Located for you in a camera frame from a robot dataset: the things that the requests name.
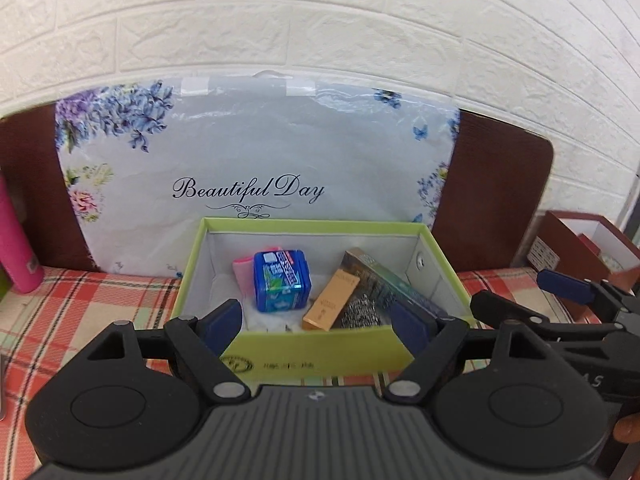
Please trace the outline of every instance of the white brick wall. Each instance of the white brick wall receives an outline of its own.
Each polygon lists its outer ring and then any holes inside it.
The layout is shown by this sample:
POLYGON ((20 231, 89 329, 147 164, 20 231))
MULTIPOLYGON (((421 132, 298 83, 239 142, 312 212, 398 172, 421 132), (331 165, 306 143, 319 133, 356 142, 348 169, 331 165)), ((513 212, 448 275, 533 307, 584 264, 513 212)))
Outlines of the white brick wall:
POLYGON ((0 116, 271 69, 435 91, 548 137, 542 208, 622 222, 640 162, 640 0, 0 0, 0 30, 0 116))

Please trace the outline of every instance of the open box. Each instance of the open box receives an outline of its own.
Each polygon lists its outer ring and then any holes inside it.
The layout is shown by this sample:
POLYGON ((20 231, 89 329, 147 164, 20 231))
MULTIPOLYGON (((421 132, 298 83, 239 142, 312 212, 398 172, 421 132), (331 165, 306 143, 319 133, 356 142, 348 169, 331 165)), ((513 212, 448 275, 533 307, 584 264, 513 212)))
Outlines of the open box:
MULTIPOLYGON (((229 298, 239 299, 233 260, 273 246, 304 251, 311 298, 324 289, 344 251, 360 247, 450 315, 473 322, 468 294, 423 224, 228 218, 202 219, 174 316, 202 318, 229 298)), ((244 380, 269 381, 401 370, 412 356, 390 326, 380 326, 293 333, 243 329, 222 360, 244 380)))
MULTIPOLYGON (((596 214, 547 211, 527 259, 536 270, 556 270, 594 282, 609 280, 623 290, 630 290, 640 278, 640 250, 596 214), (608 267, 596 252, 612 258, 616 268, 608 267)), ((559 299, 574 320, 588 312, 583 305, 559 299)))

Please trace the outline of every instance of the blue plastic package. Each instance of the blue plastic package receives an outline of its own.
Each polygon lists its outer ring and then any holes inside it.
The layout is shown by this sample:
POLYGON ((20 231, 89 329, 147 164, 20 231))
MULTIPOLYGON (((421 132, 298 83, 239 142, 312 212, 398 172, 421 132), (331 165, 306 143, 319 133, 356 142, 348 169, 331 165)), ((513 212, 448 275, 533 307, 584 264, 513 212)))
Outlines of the blue plastic package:
POLYGON ((304 308, 311 291, 302 251, 268 251, 254 256, 255 301, 260 312, 304 308))

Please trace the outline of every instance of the floral print sheet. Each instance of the floral print sheet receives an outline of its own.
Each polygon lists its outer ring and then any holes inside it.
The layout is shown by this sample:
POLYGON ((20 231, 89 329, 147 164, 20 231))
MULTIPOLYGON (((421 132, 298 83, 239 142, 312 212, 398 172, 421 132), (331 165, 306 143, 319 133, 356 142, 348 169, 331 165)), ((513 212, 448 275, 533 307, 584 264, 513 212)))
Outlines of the floral print sheet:
POLYGON ((97 264, 180 276, 203 216, 432 227, 459 110, 322 82, 291 95, 291 81, 167 79, 58 101, 60 165, 97 264))

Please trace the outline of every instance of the red checkered tablecloth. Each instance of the red checkered tablecloth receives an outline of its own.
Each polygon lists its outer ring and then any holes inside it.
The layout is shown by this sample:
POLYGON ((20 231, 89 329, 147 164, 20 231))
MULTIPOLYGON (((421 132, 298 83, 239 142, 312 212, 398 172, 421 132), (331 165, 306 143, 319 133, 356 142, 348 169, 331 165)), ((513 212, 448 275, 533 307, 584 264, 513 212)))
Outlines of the red checkered tablecloth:
MULTIPOLYGON (((22 480, 39 465, 24 428, 25 408, 34 394, 110 322, 129 319, 138 329, 164 325, 179 286, 175 279, 51 268, 45 271, 45 280, 36 291, 10 291, 0 301, 0 351, 8 357, 8 407, 0 422, 0 465, 5 480, 22 480)), ((557 300, 536 287, 532 269, 464 272, 460 279, 470 294, 488 288, 553 320, 568 320, 557 300)), ((168 371, 165 361, 148 365, 168 371)), ((483 365, 469 362, 468 369, 483 365)), ((381 372, 373 376, 309 378, 303 384, 371 384, 380 390, 394 376, 381 372)))

